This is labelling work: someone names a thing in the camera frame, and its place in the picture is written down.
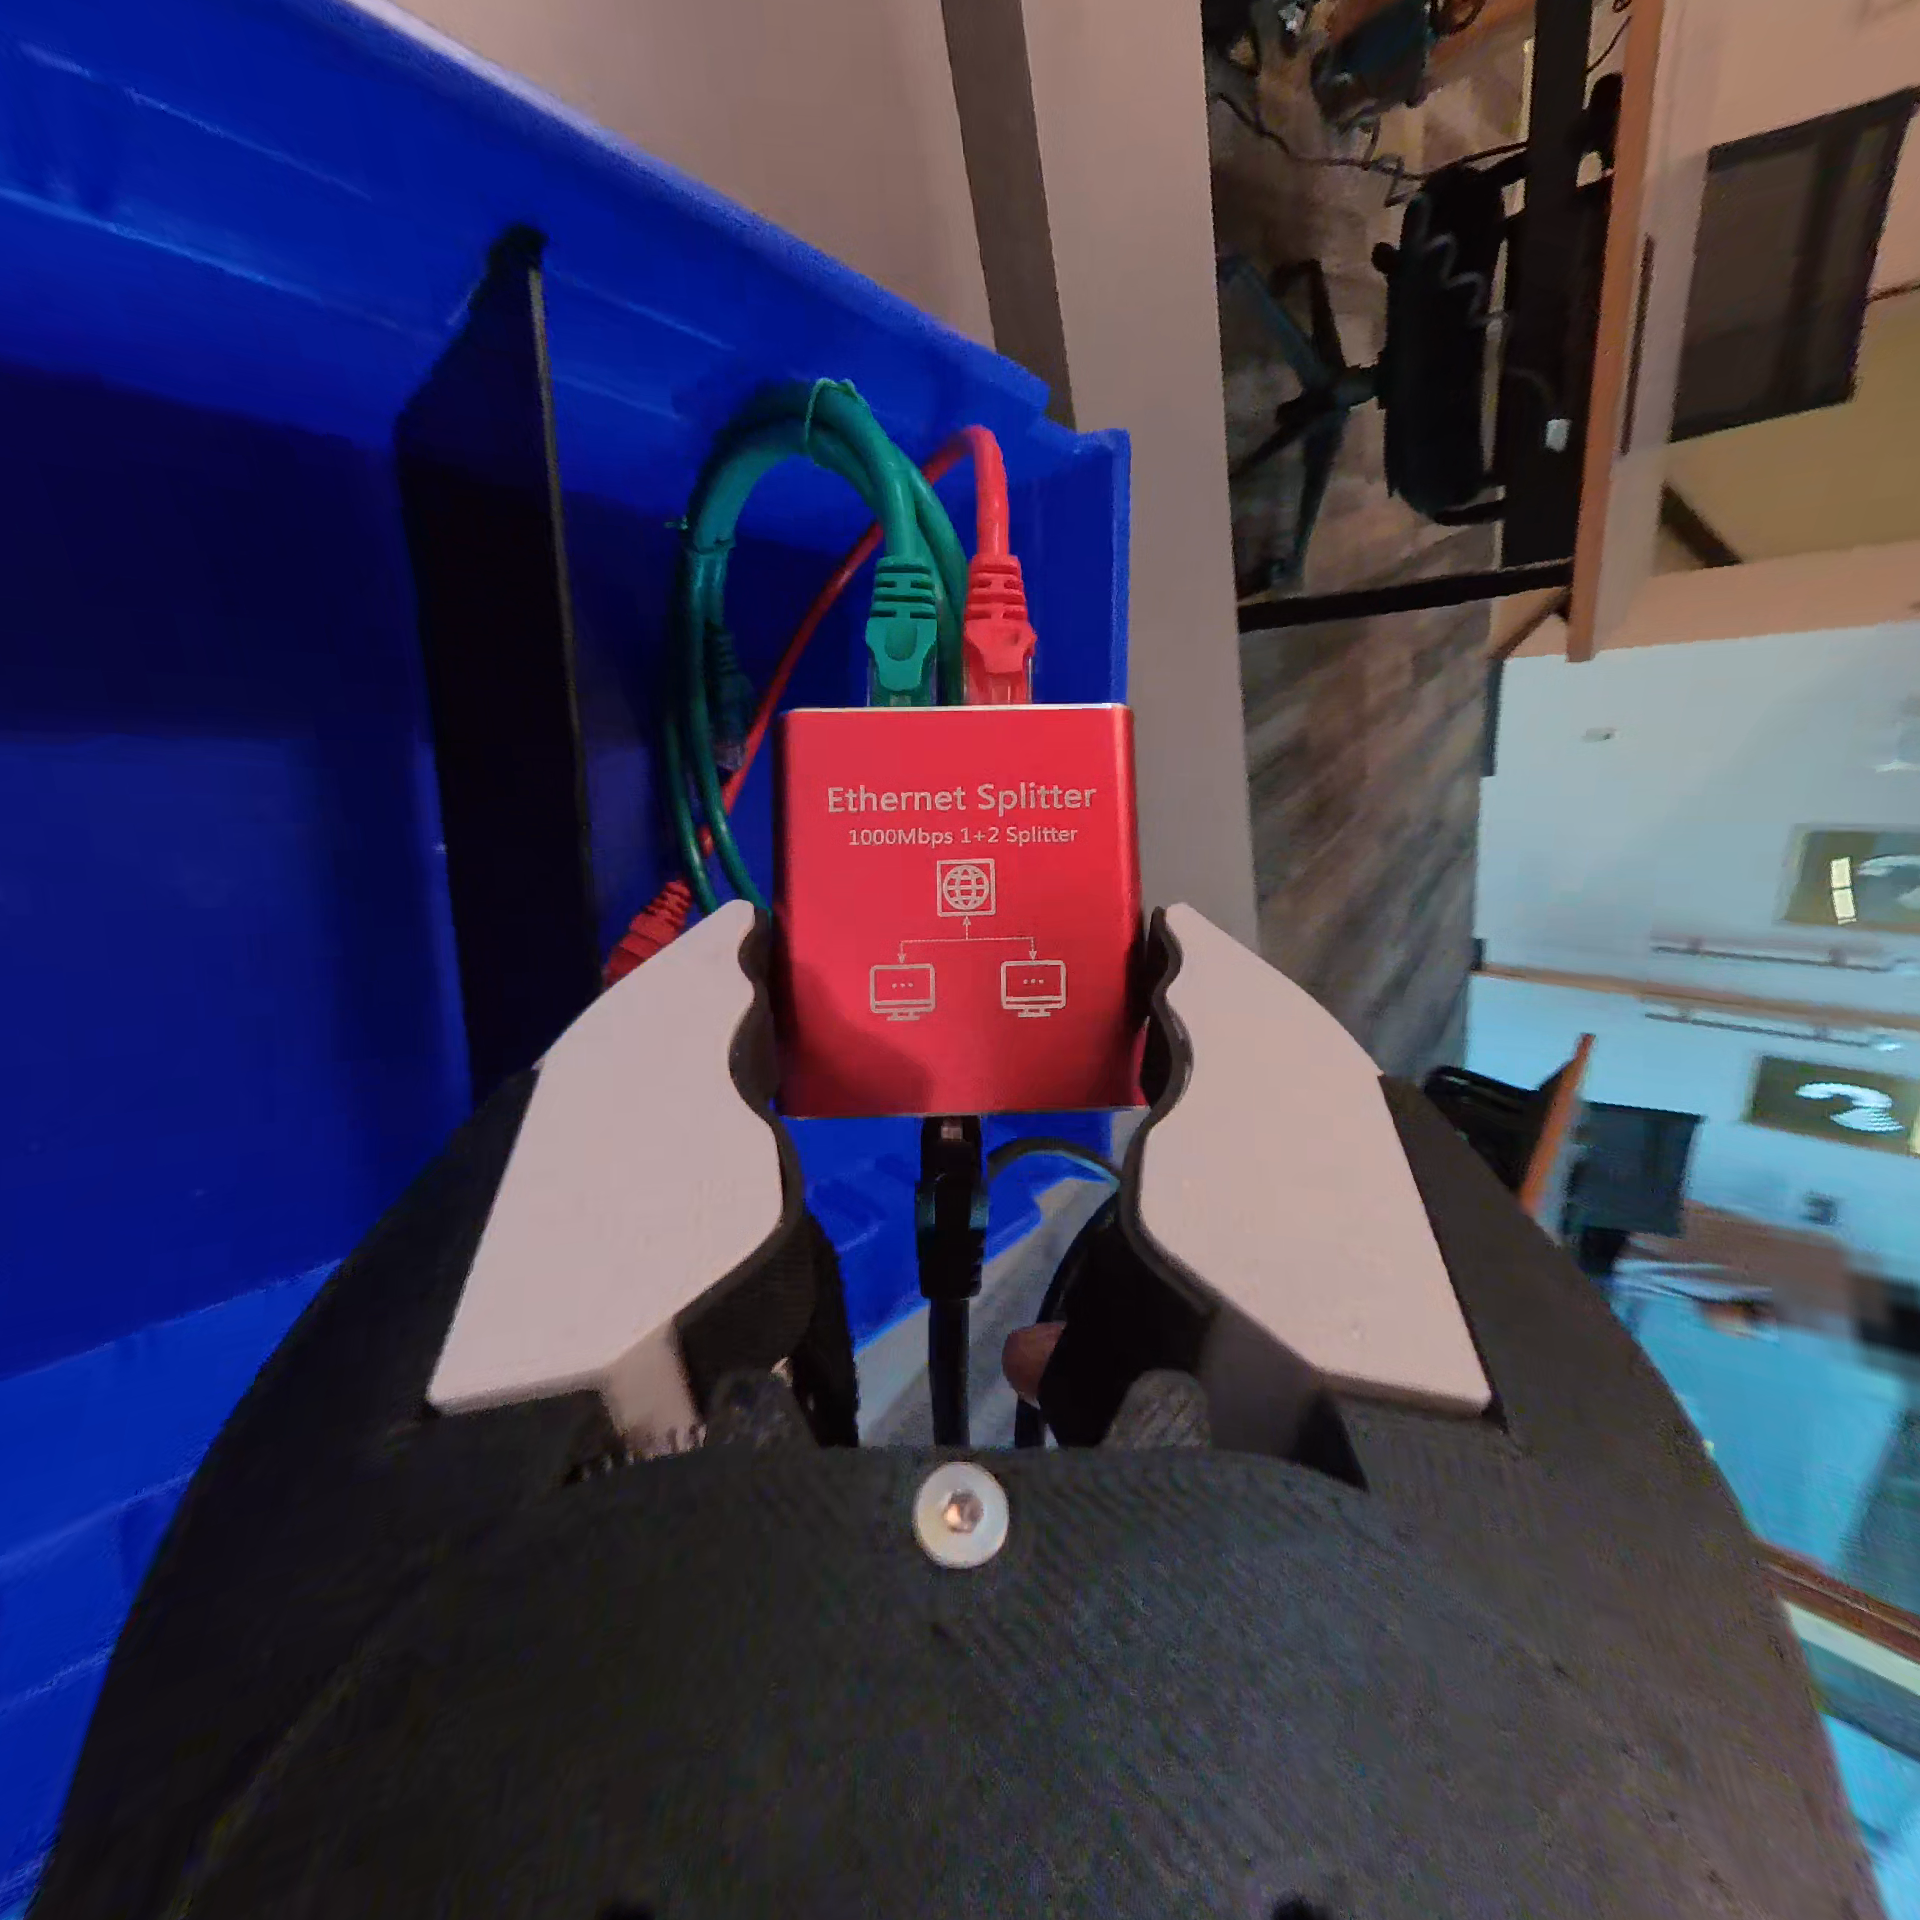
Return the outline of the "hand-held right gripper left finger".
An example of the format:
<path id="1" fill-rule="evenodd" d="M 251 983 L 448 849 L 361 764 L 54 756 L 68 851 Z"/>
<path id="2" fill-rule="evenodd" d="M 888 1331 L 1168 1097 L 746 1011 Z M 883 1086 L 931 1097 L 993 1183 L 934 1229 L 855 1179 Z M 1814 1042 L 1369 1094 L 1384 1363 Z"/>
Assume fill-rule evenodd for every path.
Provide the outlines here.
<path id="1" fill-rule="evenodd" d="M 768 924 L 730 901 L 544 1050 L 430 1374 L 438 1411 L 594 1395 L 634 1452 L 705 1419 L 684 1325 L 800 1224 Z"/>

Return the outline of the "wooden table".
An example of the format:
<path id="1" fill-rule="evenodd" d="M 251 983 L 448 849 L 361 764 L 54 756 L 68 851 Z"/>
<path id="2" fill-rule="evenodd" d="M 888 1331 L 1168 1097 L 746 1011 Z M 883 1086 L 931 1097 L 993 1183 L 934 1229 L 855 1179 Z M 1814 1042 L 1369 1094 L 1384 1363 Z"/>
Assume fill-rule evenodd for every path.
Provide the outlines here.
<path id="1" fill-rule="evenodd" d="M 1503 515 L 1475 523 L 1502 531 L 1502 564 L 1403 584 L 1241 597 L 1242 637 L 1510 597 L 1545 597 L 1549 612 L 1565 612 L 1578 597 L 1583 518 L 1603 489 L 1596 460 L 1625 396 L 1621 244 L 1637 207 L 1640 155 L 1621 155 L 1620 137 L 1643 134 L 1645 101 L 1627 73 L 1590 66 L 1594 4 L 1586 3 L 1371 4 L 1319 48 L 1311 78 L 1333 130 L 1374 130 L 1383 110 L 1421 101 L 1449 44 L 1479 36 L 1484 19 L 1502 23 L 1519 12 L 1536 44 L 1524 137 L 1475 153 L 1524 165 L 1503 195 L 1510 228 L 1487 342 L 1492 390 L 1483 410 L 1483 446 L 1503 480 Z M 1440 168 L 1394 177 L 1400 219 Z"/>

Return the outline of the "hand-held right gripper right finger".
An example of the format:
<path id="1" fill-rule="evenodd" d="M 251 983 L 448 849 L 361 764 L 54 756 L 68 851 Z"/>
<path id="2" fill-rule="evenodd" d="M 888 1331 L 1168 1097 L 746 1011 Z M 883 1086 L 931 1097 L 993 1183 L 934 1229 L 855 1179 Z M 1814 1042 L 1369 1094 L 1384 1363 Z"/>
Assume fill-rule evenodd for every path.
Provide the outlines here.
<path id="1" fill-rule="evenodd" d="M 1280 1427 L 1313 1388 L 1483 1417 L 1492 1388 L 1371 1057 L 1187 904 L 1145 949 L 1121 1228 L 1200 1303 L 1220 1424 Z"/>

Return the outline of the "grey desk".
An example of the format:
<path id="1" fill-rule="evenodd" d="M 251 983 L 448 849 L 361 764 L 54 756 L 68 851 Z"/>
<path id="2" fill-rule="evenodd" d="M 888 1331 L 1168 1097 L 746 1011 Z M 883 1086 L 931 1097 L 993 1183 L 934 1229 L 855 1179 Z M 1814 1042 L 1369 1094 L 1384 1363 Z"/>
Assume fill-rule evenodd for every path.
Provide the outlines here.
<path id="1" fill-rule="evenodd" d="M 604 147 L 617 186 L 656 195 L 661 255 L 621 263 L 656 295 L 656 321 L 693 359 L 634 364 L 652 386 L 639 438 L 617 454 L 631 500 L 605 518 L 642 560 L 638 643 L 639 828 L 676 833 L 683 910 L 604 942 L 598 996 L 730 901 L 768 924 L 772 1108 L 797 1153 L 813 1130 L 916 1133 L 910 1213 L 930 1317 L 963 1379 L 988 1187 L 980 1126 L 1000 1116 L 810 1119 L 783 1108 L 776 1030 L 776 730 L 800 709 L 1126 705 L 1134 716 L 1147 928 L 1187 904 L 1255 949 L 1230 500 L 1209 213 L 1200 39 L 1186 4 L 1143 4 L 1134 55 L 1093 49 L 1093 4 L 939 4 L 968 172 L 974 252 L 996 349 L 950 334 L 863 276 L 813 257 L 731 202 L 698 202 Z M 705 1419 L 689 1442 L 634 1452 L 590 1392 L 438 1411 L 430 1374 L 486 1223 L 538 1063 L 503 1082 L 480 1126 L 503 1146 L 452 1204 L 448 1307 L 427 1333 L 427 1410 L 457 1432 L 481 1419 L 582 1414 L 592 1454 L 671 1457 L 709 1439 L 725 1378 L 772 1379 L 802 1439 L 859 1440 L 855 1363 L 839 1267 L 810 1200 L 750 1282 L 684 1325 Z M 1108 1116 L 1145 1105 L 1031 1116 Z"/>

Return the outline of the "red ethernet splitter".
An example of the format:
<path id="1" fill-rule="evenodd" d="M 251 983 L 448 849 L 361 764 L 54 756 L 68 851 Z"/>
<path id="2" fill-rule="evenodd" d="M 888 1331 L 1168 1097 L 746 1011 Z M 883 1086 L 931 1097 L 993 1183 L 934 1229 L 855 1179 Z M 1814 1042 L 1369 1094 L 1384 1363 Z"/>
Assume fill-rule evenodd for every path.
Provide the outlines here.
<path id="1" fill-rule="evenodd" d="M 1143 1057 L 1126 705 L 800 709 L 776 730 L 783 1108 L 1125 1108 Z"/>

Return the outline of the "long office table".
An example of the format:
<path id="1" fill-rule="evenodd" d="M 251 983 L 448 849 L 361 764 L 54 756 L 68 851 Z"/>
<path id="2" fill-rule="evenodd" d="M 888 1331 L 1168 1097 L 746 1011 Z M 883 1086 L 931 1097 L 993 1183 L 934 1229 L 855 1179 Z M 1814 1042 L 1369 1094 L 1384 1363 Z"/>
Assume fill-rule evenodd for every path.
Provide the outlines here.
<path id="1" fill-rule="evenodd" d="M 1587 1091 L 1596 1036 L 1524 1094 L 1511 1194 L 1594 1282 L 1606 1286 L 1636 1236 L 1683 1228 L 1702 1116 L 1598 1101 Z"/>

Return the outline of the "black laptop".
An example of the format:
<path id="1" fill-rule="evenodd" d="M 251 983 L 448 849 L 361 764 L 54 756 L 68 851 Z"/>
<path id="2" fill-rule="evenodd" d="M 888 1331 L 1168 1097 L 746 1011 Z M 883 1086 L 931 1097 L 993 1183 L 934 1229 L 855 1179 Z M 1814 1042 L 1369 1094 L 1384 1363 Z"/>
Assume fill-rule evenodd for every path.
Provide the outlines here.
<path id="1" fill-rule="evenodd" d="M 1853 396 L 1915 105 L 1902 86 L 1710 153 L 1669 446 Z"/>

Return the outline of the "black bin divider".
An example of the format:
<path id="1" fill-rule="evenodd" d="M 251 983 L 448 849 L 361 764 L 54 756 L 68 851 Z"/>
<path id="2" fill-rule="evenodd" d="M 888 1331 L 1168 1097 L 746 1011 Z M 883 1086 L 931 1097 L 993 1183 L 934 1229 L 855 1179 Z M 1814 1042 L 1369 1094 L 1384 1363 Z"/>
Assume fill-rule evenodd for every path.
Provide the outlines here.
<path id="1" fill-rule="evenodd" d="M 497 234 L 394 419 L 473 1105 L 601 987 L 543 255 Z"/>

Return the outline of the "black office chair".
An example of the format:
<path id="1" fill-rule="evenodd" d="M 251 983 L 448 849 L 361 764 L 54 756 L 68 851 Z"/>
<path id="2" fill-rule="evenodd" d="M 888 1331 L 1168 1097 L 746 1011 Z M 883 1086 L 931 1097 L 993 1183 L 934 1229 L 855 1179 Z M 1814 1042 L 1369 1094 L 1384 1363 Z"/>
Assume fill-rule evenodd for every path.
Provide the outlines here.
<path id="1" fill-rule="evenodd" d="M 1565 1070 L 1552 1071 L 1536 1088 L 1513 1088 L 1475 1070 L 1438 1066 L 1425 1075 L 1421 1094 L 1499 1183 L 1517 1194 L 1545 1130 L 1562 1075 Z"/>
<path id="2" fill-rule="evenodd" d="M 1345 356 L 1323 261 L 1262 274 L 1234 252 L 1217 257 L 1217 289 L 1253 295 L 1296 382 L 1267 438 L 1230 460 L 1230 494 L 1282 454 L 1301 456 L 1301 489 L 1280 546 L 1265 560 L 1234 564 L 1241 597 L 1301 581 L 1336 459 L 1365 405 L 1383 419 L 1383 481 L 1394 498 L 1449 529 L 1503 515 L 1503 480 L 1483 446 L 1483 410 L 1492 390 L 1487 342 L 1510 228 L 1503 195 L 1521 168 L 1519 159 L 1473 155 L 1429 173 L 1411 195 L 1398 240 L 1371 248 L 1383 336 L 1366 365 Z"/>

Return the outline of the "blue plastic bin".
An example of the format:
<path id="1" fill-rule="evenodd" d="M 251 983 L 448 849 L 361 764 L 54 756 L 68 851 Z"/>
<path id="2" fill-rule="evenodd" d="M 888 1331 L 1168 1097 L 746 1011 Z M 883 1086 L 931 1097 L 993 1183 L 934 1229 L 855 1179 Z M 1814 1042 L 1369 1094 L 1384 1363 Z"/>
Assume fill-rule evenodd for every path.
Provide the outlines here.
<path id="1" fill-rule="evenodd" d="M 1059 702 L 1129 446 L 359 4 L 4 4 L 4 1902 L 210 1439 L 469 1111 L 394 428 L 539 234 L 598 945 L 664 879 L 676 521 L 756 390 L 989 427 Z"/>

